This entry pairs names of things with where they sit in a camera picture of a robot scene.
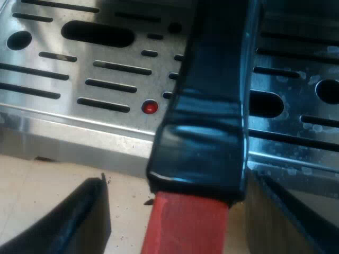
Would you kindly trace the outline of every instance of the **round hole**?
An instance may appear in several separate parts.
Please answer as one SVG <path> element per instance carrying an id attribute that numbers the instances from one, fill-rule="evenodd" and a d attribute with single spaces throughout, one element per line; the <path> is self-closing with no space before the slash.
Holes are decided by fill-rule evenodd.
<path id="1" fill-rule="evenodd" d="M 316 86 L 316 94 L 328 104 L 339 104 L 339 82 L 333 79 L 320 81 Z"/>
<path id="2" fill-rule="evenodd" d="M 32 35 L 27 31 L 13 33 L 7 40 L 7 46 L 12 50 L 26 48 L 32 41 Z"/>
<path id="3" fill-rule="evenodd" d="M 142 104 L 141 109 L 145 114 L 154 114 L 158 110 L 158 103 L 152 99 L 148 99 Z"/>
<path id="4" fill-rule="evenodd" d="M 168 31 L 170 33 L 180 33 L 182 30 L 182 25 L 179 24 L 179 23 L 171 23 L 169 26 L 168 26 Z"/>

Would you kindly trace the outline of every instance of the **black electrical tape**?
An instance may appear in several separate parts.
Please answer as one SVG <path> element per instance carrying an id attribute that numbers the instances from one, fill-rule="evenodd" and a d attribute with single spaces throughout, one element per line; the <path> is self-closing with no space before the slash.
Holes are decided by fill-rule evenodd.
<path id="1" fill-rule="evenodd" d="M 147 167 L 153 192 L 228 204 L 243 198 L 259 9 L 257 0 L 198 1 L 175 93 Z"/>

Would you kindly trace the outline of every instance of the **red handle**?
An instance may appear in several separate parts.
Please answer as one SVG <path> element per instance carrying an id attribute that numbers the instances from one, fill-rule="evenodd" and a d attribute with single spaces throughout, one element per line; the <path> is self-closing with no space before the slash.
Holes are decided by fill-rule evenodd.
<path id="1" fill-rule="evenodd" d="M 141 254 L 221 254 L 227 216 L 221 201 L 158 192 Z"/>

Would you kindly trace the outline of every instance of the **stainless steel drip tray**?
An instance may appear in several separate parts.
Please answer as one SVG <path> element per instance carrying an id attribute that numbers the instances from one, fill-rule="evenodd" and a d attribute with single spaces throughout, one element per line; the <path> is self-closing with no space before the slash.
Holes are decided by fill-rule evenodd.
<path id="1" fill-rule="evenodd" d="M 187 4 L 165 2 L 5 1 L 0 152 L 144 177 L 193 15 Z M 337 179 L 339 111 L 328 92 L 339 73 L 337 32 L 332 21 L 266 14 L 252 79 L 250 168 L 310 168 Z M 157 111 L 145 114 L 150 100 Z"/>
<path id="2" fill-rule="evenodd" d="M 181 65 L 192 20 L 187 7 L 6 1 L 1 152 L 143 176 L 169 101 L 163 94 L 173 90 Z M 142 111 L 149 100 L 155 114 Z"/>

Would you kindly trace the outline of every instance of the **crumb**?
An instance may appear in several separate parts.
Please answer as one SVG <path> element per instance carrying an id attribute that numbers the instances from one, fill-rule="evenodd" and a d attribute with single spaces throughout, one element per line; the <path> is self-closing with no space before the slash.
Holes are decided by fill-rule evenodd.
<path id="1" fill-rule="evenodd" d="M 154 199 L 151 198 L 148 201 L 144 202 L 144 205 L 153 205 L 153 203 L 154 203 Z"/>

